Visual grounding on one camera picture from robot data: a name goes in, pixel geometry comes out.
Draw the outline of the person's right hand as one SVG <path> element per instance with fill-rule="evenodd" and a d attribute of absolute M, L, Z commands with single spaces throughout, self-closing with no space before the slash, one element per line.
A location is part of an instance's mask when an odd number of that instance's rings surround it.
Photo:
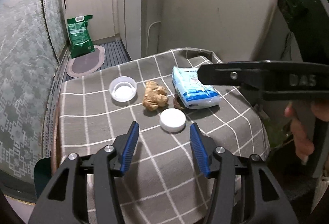
<path fill-rule="evenodd" d="M 312 102 L 311 112 L 314 116 L 324 122 L 328 122 L 328 101 Z M 291 118 L 291 132 L 294 138 L 295 153 L 304 163 L 307 162 L 308 157 L 314 152 L 314 144 L 307 138 L 305 127 L 298 119 L 297 112 L 293 108 L 293 102 L 289 101 L 284 110 L 284 116 Z"/>

